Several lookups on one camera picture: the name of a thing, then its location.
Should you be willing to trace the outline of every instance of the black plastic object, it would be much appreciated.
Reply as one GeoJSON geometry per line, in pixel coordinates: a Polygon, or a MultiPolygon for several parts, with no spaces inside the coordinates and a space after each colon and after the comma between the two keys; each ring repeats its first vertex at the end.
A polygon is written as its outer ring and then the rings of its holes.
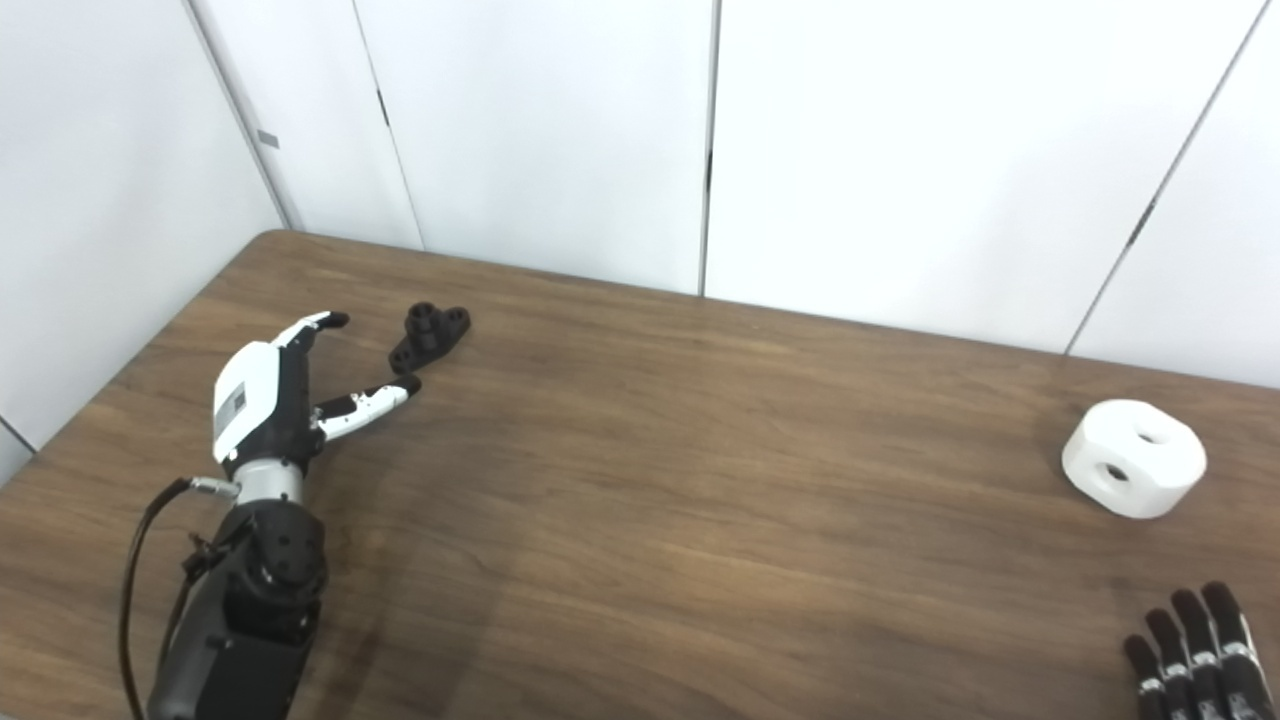
{"type": "Polygon", "coordinates": [[[324,524],[302,506],[236,506],[212,543],[229,547],[187,606],[147,702],[151,720],[283,720],[329,578],[324,524]]]}
{"type": "Polygon", "coordinates": [[[466,307],[440,310],[430,302],[419,302],[404,318],[404,340],[392,350],[387,361],[397,375],[412,373],[444,357],[462,336],[471,329],[466,307]]]}

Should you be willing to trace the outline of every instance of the white robotic hand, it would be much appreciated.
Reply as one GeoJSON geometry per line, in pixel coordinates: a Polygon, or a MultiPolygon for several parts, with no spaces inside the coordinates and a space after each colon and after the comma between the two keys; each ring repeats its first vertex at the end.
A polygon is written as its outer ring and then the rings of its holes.
{"type": "Polygon", "coordinates": [[[325,441],[349,434],[421,388],[415,375],[311,406],[307,351],[315,336],[349,322],[324,311],[300,319],[271,342],[250,342],[214,384],[214,460],[229,478],[255,460],[283,460],[306,471],[325,441]]]}

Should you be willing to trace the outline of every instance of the wooden table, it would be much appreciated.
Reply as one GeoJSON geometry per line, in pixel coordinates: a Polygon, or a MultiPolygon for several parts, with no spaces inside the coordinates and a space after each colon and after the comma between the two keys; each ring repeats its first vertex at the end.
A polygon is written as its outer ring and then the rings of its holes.
{"type": "MultiPolygon", "coordinates": [[[[291,720],[1134,716],[1119,651],[1179,585],[1234,585],[1280,662],[1280,393],[710,300],[270,233],[0,492],[0,712],[125,717],[124,551],[215,474],[214,378],[321,309],[323,398],[388,377],[417,300],[471,334],[308,479],[324,625],[291,720]],[[1156,521],[1062,477],[1091,404],[1148,400],[1210,473],[1156,521]]],[[[148,538],[134,656],[187,530],[148,538]]]]}

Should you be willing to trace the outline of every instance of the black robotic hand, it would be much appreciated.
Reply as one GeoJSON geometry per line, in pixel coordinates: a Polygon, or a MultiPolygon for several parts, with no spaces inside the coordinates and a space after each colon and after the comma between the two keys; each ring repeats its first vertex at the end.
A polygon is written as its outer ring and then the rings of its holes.
{"type": "Polygon", "coordinates": [[[1147,614],[1160,659],[1142,635],[1124,650],[1138,676],[1140,720],[1276,720],[1249,625],[1224,583],[1171,596],[1178,623],[1165,610],[1147,614]]]}

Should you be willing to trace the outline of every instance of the white panel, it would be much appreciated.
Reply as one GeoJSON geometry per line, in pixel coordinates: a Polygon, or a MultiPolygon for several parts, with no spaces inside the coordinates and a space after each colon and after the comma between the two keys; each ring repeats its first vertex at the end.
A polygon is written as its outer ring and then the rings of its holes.
{"type": "Polygon", "coordinates": [[[429,250],[698,288],[710,0],[360,0],[429,250]]]}
{"type": "Polygon", "coordinates": [[[27,460],[31,460],[31,451],[9,432],[9,428],[0,424],[0,487],[4,487],[27,460]]]}
{"type": "Polygon", "coordinates": [[[1073,354],[1280,387],[1280,9],[1260,22],[1073,354]]]}
{"type": "Polygon", "coordinates": [[[0,6],[0,414],[40,447],[279,215],[182,3],[0,6]]]}
{"type": "Polygon", "coordinates": [[[1065,350],[1258,0],[727,0],[709,296],[1065,350]]]}
{"type": "Polygon", "coordinates": [[[421,250],[351,0],[196,0],[296,229],[421,250]]]}

